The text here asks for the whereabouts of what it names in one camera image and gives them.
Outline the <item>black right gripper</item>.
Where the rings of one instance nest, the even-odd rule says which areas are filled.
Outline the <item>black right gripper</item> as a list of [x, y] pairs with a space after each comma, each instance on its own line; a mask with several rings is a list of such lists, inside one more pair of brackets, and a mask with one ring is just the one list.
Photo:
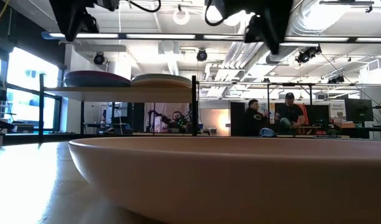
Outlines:
[[250, 14], [244, 42], [262, 41], [276, 55], [286, 35], [293, 0], [205, 0], [205, 6], [205, 11], [214, 6], [221, 15], [216, 22], [206, 18], [209, 26], [218, 26], [241, 11]]

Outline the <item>blue plate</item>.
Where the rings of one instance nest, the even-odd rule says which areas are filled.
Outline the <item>blue plate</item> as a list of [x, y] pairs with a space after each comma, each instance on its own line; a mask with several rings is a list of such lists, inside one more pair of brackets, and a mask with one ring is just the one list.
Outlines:
[[130, 82], [125, 80], [115, 80], [96, 77], [71, 77], [65, 79], [66, 86], [69, 87], [129, 87]]

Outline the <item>pink plate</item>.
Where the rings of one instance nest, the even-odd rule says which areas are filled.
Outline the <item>pink plate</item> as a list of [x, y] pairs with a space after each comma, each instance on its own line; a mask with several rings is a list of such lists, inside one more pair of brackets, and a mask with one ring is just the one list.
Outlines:
[[118, 206], [172, 224], [381, 224], [381, 141], [86, 138], [80, 174]]

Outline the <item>person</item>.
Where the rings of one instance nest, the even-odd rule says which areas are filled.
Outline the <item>person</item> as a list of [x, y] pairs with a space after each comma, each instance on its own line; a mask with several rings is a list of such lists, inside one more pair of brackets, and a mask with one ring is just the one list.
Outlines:
[[181, 112], [175, 111], [172, 114], [172, 124], [174, 128], [180, 129], [186, 125], [186, 119]]
[[266, 115], [259, 112], [259, 102], [255, 99], [250, 100], [244, 117], [246, 136], [259, 136], [260, 130], [266, 127], [267, 123]]
[[295, 104], [292, 92], [285, 95], [284, 104], [275, 110], [275, 125], [280, 134], [293, 134], [306, 123], [306, 118], [300, 106]]

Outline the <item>black dish rack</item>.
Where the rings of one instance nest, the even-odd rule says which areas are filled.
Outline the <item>black dish rack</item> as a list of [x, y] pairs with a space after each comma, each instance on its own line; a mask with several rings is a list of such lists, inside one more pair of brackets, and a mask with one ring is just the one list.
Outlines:
[[48, 88], [44, 86], [43, 78], [39, 81], [39, 97], [43, 98], [46, 93], [53, 96], [61, 96], [72, 100], [80, 101], [80, 133], [70, 134], [74, 138], [87, 138], [91, 134], [85, 133], [84, 103], [86, 102], [110, 102], [115, 108], [116, 102], [125, 103], [188, 103], [190, 106], [191, 135], [198, 134], [199, 102], [198, 85], [196, 76], [192, 79], [172, 79], [172, 78], [148, 78], [136, 80], [134, 82], [183, 82], [191, 83], [191, 88], [142, 88], [133, 87], [56, 87]]

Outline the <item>long ceiling light strip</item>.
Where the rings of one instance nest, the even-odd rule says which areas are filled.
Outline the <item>long ceiling light strip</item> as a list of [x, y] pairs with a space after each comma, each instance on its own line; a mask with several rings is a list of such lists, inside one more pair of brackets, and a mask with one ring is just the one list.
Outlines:
[[[197, 40], [197, 41], [245, 41], [243, 35], [237, 34], [164, 34], [164, 33], [80, 33], [75, 39], [86, 40]], [[381, 37], [335, 37], [335, 36], [287, 36], [284, 42], [313, 43], [349, 43], [349, 44], [381, 44]]]

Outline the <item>dark background monitor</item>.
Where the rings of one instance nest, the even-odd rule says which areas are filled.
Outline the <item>dark background monitor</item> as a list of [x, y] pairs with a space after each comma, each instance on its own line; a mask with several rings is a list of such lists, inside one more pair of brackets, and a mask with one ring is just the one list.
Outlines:
[[330, 121], [328, 105], [306, 105], [307, 124], [310, 126], [328, 124]]

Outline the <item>blue round object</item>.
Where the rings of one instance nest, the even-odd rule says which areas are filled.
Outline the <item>blue round object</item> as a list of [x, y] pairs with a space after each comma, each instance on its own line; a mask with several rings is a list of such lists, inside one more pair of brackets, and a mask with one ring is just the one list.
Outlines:
[[263, 137], [263, 138], [275, 138], [275, 137], [277, 137], [274, 130], [272, 130], [270, 128], [262, 128], [259, 132], [259, 136]]

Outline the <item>round white ceiling lamp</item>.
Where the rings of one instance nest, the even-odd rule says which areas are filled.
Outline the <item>round white ceiling lamp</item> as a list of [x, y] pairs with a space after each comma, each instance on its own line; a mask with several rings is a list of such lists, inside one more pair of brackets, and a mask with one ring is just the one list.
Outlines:
[[190, 21], [190, 13], [184, 9], [175, 9], [173, 13], [173, 21], [178, 25], [186, 25]]

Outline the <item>large black background monitor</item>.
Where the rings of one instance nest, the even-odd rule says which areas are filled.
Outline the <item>large black background monitor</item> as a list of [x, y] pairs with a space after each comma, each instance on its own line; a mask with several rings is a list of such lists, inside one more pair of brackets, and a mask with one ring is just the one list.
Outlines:
[[347, 121], [365, 122], [374, 120], [371, 100], [345, 99], [344, 104]]

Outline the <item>silver ventilation duct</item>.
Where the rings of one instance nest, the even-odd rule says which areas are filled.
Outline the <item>silver ventilation duct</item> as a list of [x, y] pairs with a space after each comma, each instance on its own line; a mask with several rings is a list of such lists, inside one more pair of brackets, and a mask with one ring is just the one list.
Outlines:
[[[303, 0], [292, 12], [287, 34], [320, 35], [350, 9], [347, 5], [322, 4], [321, 1], [337, 2], [339, 0]], [[251, 44], [233, 42], [221, 68], [245, 69], [256, 54], [261, 56], [262, 64], [273, 68], [286, 61], [298, 49], [298, 46], [284, 46], [280, 48], [282, 52], [274, 56], [262, 42]]]

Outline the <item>black aluminium rig frame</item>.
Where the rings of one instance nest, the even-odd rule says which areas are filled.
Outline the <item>black aluminium rig frame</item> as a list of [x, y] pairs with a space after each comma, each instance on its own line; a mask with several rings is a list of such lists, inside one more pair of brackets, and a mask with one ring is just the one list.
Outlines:
[[[251, 91], [251, 89], [261, 89], [265, 90], [267, 93], [263, 98], [258, 98], [259, 101], [266, 102], [265, 105], [265, 112], [267, 112], [268, 115], [268, 121], [269, 123], [272, 121], [271, 116], [273, 115], [274, 111], [274, 105], [273, 103], [273, 98], [270, 97], [270, 94], [273, 93], [275, 89], [280, 88], [289, 88], [289, 89], [302, 89], [304, 86], [307, 86], [306, 92], [309, 94], [309, 103], [310, 105], [313, 104], [313, 97], [312, 97], [312, 89], [314, 86], [316, 86], [315, 83], [267, 83], [267, 82], [207, 82], [207, 81], [197, 81], [196, 84], [198, 87], [201, 86], [210, 86], [210, 87], [231, 87], [235, 85], [243, 85], [246, 87], [244, 91]], [[198, 94], [198, 101], [202, 100], [211, 100], [211, 101], [216, 101], [216, 100], [227, 100], [228, 103], [228, 114], [227, 117], [220, 116], [218, 119], [219, 124], [223, 124], [223, 131], [227, 131], [228, 135], [231, 135], [231, 103], [233, 102], [238, 102], [238, 101], [249, 101], [252, 98], [241, 98], [241, 97], [231, 97], [231, 96], [215, 96], [215, 97], [200, 97], [200, 94]]]

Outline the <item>white wall sign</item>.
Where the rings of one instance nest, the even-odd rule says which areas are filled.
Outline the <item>white wall sign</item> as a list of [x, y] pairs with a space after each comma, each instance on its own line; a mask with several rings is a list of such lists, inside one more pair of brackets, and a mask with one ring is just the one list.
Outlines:
[[331, 102], [329, 104], [330, 109], [330, 117], [331, 118], [345, 118], [346, 117], [346, 109], [344, 102]]

